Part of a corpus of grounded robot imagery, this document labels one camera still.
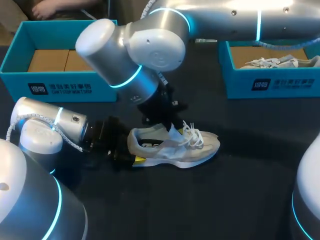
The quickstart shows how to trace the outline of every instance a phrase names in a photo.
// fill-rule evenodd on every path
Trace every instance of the shoe sole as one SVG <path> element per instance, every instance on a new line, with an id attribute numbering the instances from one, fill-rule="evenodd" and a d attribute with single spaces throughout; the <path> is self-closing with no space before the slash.
<path id="1" fill-rule="evenodd" d="M 153 167 L 159 164 L 172 164 L 180 169 L 188 169 L 193 168 L 199 164 L 202 164 L 209 159 L 211 159 L 217 152 L 212 153 L 211 155 L 199 160 L 199 161 L 192 161 L 192 162 L 182 162 L 172 159 L 164 159 L 164 158 L 147 158 L 143 163 L 134 164 L 133 167 Z"/>

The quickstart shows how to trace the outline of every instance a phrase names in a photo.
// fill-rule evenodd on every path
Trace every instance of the white sneaker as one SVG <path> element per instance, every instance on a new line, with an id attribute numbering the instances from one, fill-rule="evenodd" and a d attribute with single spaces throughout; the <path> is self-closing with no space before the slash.
<path id="1" fill-rule="evenodd" d="M 246 62 L 246 66 L 242 69 L 271 69 L 271 68 L 316 68 L 320 67 L 320 56 L 315 56 L 310 60 L 296 59 L 292 55 L 287 55 L 281 58 L 263 57 L 258 60 Z"/>
<path id="2" fill-rule="evenodd" d="M 272 68 L 297 68 L 299 66 L 298 60 L 291 55 L 281 58 L 269 58 L 263 57 L 258 60 L 246 62 L 246 66 L 242 69 L 272 69 Z"/>
<path id="3" fill-rule="evenodd" d="M 212 158 L 220 147 L 218 136 L 189 127 L 183 122 L 183 134 L 172 125 L 168 132 L 162 124 L 150 128 L 134 128 L 128 139 L 132 155 L 146 160 L 134 167 L 173 164 L 179 168 L 192 168 Z"/>

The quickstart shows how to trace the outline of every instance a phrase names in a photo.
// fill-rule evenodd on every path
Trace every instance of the cardboard box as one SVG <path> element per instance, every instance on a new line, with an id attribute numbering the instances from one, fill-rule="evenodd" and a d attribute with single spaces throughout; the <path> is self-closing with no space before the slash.
<path id="1" fill-rule="evenodd" d="M 115 102 L 117 94 L 75 51 L 92 20 L 22 22 L 0 67 L 16 102 Z"/>
<path id="2" fill-rule="evenodd" d="M 273 41 L 294 45 L 297 41 Z M 252 42 L 219 42 L 219 63 L 229 99 L 320 97 L 320 67 L 241 69 L 260 58 L 292 55 L 300 60 L 320 55 L 320 44 L 292 51 L 252 46 Z"/>

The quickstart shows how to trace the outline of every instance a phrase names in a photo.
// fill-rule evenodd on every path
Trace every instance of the black table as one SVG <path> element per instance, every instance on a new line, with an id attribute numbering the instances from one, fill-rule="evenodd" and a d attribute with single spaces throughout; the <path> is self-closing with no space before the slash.
<path id="1" fill-rule="evenodd" d="M 6 51 L 0 47 L 0 62 Z M 116 172 L 104 162 L 99 170 L 83 170 L 78 184 L 65 184 L 86 207 L 88 239 L 289 239 L 296 170 L 320 130 L 320 99 L 227 100 L 215 43 L 190 45 L 183 66 L 165 76 L 175 96 L 189 104 L 181 116 L 218 134 L 221 148 L 192 169 Z M 4 138 L 14 103 L 1 81 L 0 93 Z M 113 115 L 132 128 L 142 126 L 141 114 L 122 102 L 58 105 L 91 120 Z M 79 156 L 73 149 L 69 154 Z"/>

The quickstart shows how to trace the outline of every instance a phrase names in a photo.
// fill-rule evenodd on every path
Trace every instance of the white shoelace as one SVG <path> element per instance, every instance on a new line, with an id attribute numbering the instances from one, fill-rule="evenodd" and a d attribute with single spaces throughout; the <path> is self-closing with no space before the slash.
<path id="1" fill-rule="evenodd" d="M 179 146 L 188 145 L 196 148 L 202 148 L 204 146 L 204 139 L 201 132 L 199 129 L 195 129 L 195 125 L 193 123 L 188 126 L 187 123 L 183 121 L 183 136 L 186 141 L 179 144 Z"/>
<path id="2" fill-rule="evenodd" d="M 273 68 L 280 64 L 278 58 L 268 58 L 264 59 L 263 57 L 258 60 L 253 60 L 250 62 L 246 62 L 245 64 L 250 64 L 252 66 L 260 67 L 260 68 Z"/>

